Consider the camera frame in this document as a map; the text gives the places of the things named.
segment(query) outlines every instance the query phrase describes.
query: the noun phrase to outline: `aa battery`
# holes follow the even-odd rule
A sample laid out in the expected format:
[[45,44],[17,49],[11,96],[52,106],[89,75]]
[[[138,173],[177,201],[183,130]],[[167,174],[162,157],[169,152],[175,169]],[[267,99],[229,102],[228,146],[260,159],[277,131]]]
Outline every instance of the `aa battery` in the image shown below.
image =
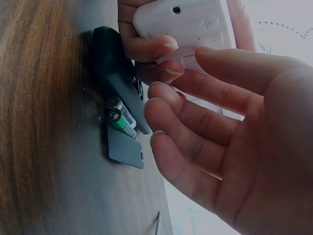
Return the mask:
[[108,121],[114,125],[118,130],[124,132],[130,137],[136,139],[137,133],[128,123],[119,109],[111,109],[108,112]]
[[109,109],[118,109],[121,111],[124,118],[127,120],[127,122],[131,125],[132,128],[135,128],[137,125],[136,120],[133,118],[131,113],[128,111],[126,106],[123,104],[122,100],[119,97],[112,97],[108,101],[108,108]]

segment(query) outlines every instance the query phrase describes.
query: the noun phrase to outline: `white remote control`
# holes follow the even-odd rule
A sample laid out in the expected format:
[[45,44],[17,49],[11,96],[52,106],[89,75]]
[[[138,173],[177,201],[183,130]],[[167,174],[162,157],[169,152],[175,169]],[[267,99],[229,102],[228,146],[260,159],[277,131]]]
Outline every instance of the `white remote control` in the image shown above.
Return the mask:
[[236,48],[226,0],[157,0],[135,12],[133,24],[145,39],[169,35],[179,49],[156,61],[181,61],[186,69],[204,72],[195,58],[198,46]]

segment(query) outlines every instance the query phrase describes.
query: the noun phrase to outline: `skin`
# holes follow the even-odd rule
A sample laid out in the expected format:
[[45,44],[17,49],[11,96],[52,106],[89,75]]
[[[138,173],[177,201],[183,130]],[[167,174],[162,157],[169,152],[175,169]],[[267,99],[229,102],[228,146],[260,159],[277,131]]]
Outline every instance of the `skin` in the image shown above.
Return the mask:
[[[228,7],[240,49],[197,50],[209,75],[175,61],[150,64],[155,50],[171,53],[164,44],[176,41],[138,37],[132,16],[146,3],[120,0],[119,27],[127,55],[140,62],[138,76],[150,85],[145,117],[162,175],[241,234],[312,234],[313,69],[253,52],[256,44],[239,0],[229,0]],[[168,84],[245,119],[200,107]]]

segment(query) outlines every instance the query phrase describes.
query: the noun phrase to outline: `hole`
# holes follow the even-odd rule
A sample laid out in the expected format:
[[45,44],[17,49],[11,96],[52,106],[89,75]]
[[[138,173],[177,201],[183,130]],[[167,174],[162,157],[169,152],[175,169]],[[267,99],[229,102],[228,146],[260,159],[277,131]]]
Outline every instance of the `hole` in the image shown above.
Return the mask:
[[179,6],[174,7],[174,8],[173,8],[173,12],[174,12],[175,14],[180,14],[180,13],[181,13],[180,7],[179,7]]

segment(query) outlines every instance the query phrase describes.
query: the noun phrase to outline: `wooden surface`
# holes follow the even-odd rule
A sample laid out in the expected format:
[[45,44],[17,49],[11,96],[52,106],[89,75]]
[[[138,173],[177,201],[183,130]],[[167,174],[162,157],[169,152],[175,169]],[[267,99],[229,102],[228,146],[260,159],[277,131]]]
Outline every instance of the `wooden surface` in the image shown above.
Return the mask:
[[113,0],[0,1],[0,234],[152,235],[163,180],[110,162],[79,33],[117,29]]

